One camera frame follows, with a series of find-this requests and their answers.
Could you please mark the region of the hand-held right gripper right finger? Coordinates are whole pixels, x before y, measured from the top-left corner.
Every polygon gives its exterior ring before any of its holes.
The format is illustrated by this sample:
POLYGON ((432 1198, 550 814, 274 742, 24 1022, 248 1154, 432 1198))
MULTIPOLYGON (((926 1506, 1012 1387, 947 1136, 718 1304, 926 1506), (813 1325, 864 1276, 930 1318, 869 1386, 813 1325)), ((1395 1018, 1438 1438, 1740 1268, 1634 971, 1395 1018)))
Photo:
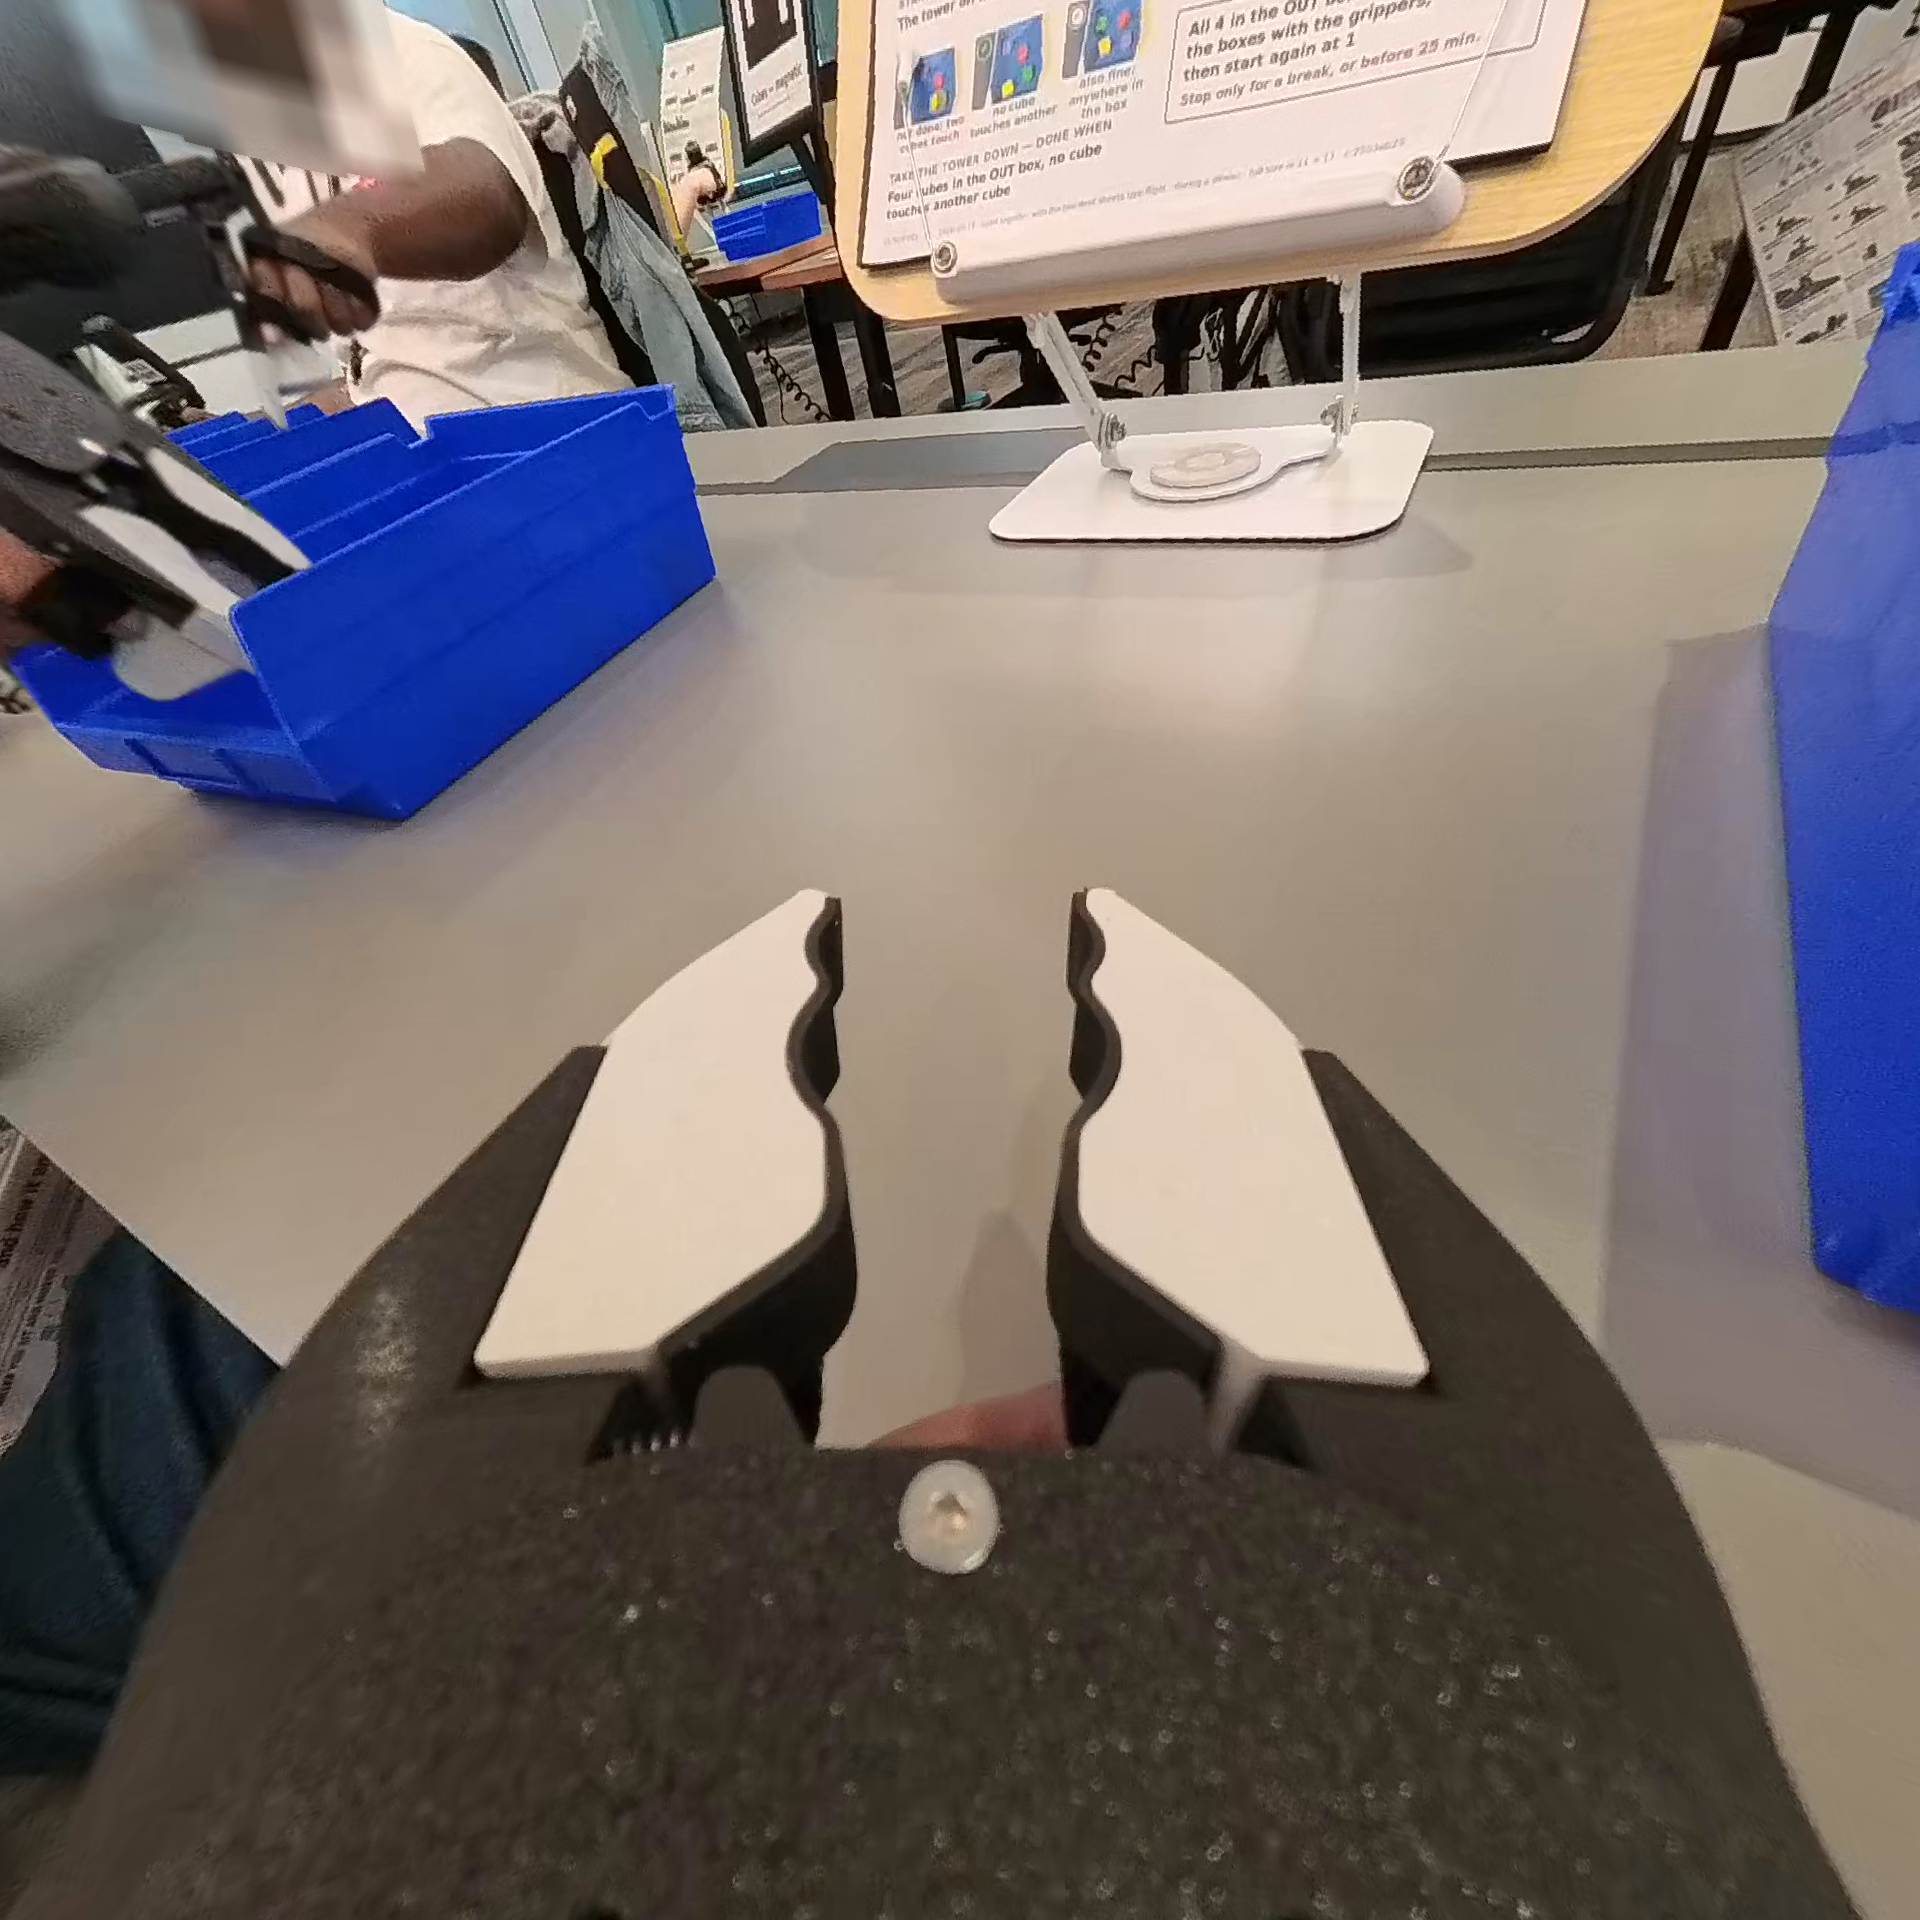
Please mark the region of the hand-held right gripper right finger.
POLYGON ((1430 1356, 1285 1019, 1109 885, 1070 899, 1045 1251, 1068 1448, 1161 1379, 1169 1443, 1336 1451, 1428 1409, 1430 1356))

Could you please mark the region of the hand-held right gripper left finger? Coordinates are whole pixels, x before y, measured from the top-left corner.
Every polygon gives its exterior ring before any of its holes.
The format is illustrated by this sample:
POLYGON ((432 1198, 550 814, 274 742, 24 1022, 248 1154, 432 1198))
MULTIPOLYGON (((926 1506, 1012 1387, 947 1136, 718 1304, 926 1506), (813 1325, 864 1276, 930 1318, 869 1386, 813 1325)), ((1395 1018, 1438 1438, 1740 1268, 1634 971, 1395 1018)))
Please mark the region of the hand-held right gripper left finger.
POLYGON ((852 1319, 844 907, 806 885, 605 1038, 475 1350, 488 1379, 732 1366, 820 1387, 852 1319))

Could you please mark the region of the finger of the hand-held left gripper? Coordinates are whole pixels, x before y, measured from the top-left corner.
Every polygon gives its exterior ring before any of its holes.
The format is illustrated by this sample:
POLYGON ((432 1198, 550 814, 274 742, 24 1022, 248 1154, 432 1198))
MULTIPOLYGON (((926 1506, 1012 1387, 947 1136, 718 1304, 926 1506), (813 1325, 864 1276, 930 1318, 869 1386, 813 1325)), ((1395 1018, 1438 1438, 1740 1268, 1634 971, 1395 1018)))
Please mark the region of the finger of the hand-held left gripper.
POLYGON ((255 668, 232 624, 239 599, 215 609, 193 607, 169 621, 146 607, 131 607, 110 627, 110 672, 148 701, 178 701, 232 676, 255 668))
POLYGON ((81 525, 204 616, 227 618, 311 565, 293 539, 173 446, 120 450, 81 475, 81 525))

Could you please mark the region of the blue plastic bin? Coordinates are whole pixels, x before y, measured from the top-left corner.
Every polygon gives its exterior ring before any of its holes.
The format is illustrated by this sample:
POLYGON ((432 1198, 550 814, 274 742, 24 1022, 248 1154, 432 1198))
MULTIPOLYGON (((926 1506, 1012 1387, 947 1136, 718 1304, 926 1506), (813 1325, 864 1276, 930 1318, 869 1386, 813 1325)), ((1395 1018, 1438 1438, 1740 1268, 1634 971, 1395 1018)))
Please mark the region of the blue plastic bin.
POLYGON ((1767 618, 1809 1254, 1917 1312, 1917 246, 1767 618))
POLYGON ((171 436, 305 553, 242 601, 248 672, 155 699, 110 664, 12 662, 111 772, 408 820, 713 578, 675 392, 432 416, 386 398, 171 436))

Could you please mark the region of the grey desk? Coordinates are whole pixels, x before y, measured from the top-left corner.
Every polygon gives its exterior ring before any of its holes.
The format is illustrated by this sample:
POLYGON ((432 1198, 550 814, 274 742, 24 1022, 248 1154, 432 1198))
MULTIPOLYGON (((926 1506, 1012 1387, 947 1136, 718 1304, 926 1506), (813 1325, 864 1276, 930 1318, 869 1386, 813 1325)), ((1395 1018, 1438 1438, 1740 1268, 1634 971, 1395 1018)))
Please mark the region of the grey desk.
POLYGON ((1403 520, 1006 544, 1032 410, 696 437, 716 582, 398 828, 3 722, 3 1118, 277 1360, 494 1120, 839 896, 823 1435, 1042 1379, 1070 896, 1337 1053, 1602 1339, 1915 1915, 1915 1331, 1801 1222, 1764 619, 1859 343, 1382 382, 1403 520))

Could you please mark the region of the grey jacket on chair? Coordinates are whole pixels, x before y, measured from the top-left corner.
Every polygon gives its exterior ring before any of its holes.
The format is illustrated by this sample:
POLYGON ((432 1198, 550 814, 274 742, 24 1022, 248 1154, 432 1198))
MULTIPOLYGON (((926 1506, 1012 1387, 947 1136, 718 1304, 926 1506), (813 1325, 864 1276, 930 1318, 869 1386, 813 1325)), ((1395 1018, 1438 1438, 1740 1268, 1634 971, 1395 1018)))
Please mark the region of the grey jacket on chair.
POLYGON ((668 385, 686 431, 761 425, 745 345, 691 276, 688 217, 593 12, 557 84, 510 109, 620 372, 668 385))

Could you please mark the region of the wooden side table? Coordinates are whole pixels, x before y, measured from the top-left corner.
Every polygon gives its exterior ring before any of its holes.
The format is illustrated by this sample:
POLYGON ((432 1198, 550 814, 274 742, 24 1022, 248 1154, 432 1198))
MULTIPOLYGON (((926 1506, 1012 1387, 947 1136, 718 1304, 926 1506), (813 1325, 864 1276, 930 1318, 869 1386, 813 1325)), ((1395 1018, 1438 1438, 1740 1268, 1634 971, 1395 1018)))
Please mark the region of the wooden side table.
POLYGON ((787 404, 798 405, 803 420, 812 422, 856 418, 837 303, 837 296, 847 294, 850 288, 830 231, 776 251, 711 261, 698 267, 691 282, 698 291, 721 306, 727 320, 740 301, 756 306, 772 296, 795 296, 813 385, 807 385, 803 375, 787 368, 778 349, 757 335, 759 322, 754 320, 745 326, 744 345, 759 398, 773 398, 779 422, 787 420, 787 404))

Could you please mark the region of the small blue bin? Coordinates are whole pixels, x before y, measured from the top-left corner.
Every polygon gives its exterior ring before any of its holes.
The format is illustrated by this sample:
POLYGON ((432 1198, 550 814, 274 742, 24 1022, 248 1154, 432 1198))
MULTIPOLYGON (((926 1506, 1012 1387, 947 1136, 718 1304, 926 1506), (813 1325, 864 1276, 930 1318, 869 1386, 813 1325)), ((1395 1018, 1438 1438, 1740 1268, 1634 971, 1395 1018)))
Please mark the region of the small blue bin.
POLYGON ((708 227, 719 255, 740 265, 817 244, 826 216, 817 196, 799 187, 713 209, 708 227))

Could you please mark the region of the white paper sign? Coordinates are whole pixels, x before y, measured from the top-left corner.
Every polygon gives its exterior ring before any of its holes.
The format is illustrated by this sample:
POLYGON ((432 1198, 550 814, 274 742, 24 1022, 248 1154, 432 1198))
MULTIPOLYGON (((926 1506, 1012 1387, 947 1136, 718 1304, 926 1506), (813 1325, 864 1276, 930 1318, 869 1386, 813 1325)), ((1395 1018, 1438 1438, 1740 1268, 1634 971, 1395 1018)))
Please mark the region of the white paper sign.
POLYGON ((733 183, 732 129, 723 108, 721 25, 669 37, 660 57, 658 140, 668 181, 708 168, 721 192, 733 183))

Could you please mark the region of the newspaper sheet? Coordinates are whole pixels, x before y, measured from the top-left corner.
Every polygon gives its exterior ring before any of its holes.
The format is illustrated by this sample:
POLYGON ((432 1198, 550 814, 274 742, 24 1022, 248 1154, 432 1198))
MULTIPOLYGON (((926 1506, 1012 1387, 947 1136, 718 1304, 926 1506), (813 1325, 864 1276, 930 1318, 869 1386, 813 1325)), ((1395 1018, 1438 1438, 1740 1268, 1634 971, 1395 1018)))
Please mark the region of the newspaper sheet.
POLYGON ((1 1123, 1 1449, 27 1426, 58 1361, 69 1286, 113 1225, 12 1123, 1 1123))
POLYGON ((1746 147, 1735 180, 1774 340, 1870 335, 1917 233, 1917 42, 1746 147))

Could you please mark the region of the person's blue jeans leg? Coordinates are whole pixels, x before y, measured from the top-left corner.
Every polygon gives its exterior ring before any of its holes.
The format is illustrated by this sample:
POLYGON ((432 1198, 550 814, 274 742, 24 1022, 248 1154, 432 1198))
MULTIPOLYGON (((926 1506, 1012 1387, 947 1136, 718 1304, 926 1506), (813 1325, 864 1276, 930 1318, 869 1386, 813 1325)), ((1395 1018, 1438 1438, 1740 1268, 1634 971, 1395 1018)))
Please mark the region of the person's blue jeans leg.
POLYGON ((72 1279, 1 1460, 1 1774, 81 1774, 280 1363, 125 1229, 72 1279))

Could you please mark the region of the black and white marker sign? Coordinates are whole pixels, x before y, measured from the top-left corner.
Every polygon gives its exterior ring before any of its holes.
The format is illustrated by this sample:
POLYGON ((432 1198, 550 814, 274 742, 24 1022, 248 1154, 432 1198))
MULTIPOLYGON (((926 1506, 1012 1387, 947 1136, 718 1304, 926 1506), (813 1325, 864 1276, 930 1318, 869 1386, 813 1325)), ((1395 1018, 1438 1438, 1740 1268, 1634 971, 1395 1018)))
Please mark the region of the black and white marker sign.
POLYGON ((757 163, 817 126, 820 84, 807 2, 719 2, 737 155, 757 163))

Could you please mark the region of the printed instruction sheet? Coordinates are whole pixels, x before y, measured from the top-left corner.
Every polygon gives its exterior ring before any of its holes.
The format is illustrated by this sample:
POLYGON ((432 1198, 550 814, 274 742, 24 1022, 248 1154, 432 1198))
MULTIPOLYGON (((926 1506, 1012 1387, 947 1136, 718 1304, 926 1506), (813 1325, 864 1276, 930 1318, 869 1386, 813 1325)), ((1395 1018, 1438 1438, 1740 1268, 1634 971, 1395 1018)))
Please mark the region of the printed instruction sheet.
POLYGON ((1504 3, 876 3, 860 263, 949 299, 1413 236, 1504 3))

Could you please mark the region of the wooden board document stand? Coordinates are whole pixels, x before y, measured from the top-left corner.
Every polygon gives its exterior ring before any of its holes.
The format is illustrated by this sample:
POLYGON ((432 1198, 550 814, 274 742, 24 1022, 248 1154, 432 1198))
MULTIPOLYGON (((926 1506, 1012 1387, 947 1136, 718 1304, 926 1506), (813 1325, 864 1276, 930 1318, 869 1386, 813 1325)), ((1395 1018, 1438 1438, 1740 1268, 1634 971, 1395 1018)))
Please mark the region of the wooden board document stand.
MULTIPOLYGON (((1360 420, 1360 298, 1367 273, 1451 265, 1513 251, 1591 212, 1653 150, 1684 105, 1708 49, 1715 3, 1583 3, 1570 42, 1561 105, 1535 155, 1461 178, 1461 127, 1496 42, 1451 135, 1461 201, 1439 230, 1260 251, 1194 272, 949 299, 926 265, 860 261, 862 201, 874 120, 874 12, 837 6, 835 187, 831 226, 852 290, 883 320, 960 323, 1014 318, 1053 374, 1080 424, 989 522, 1006 544, 1288 544, 1329 546, 1395 525, 1428 462, 1432 430, 1360 420), (1070 307, 1123 306, 1298 279, 1336 288, 1347 334, 1322 420, 1291 425, 1132 425, 1094 395, 1066 337, 1070 307)), ((1502 3, 1499 29, 1507 3, 1502 3)))

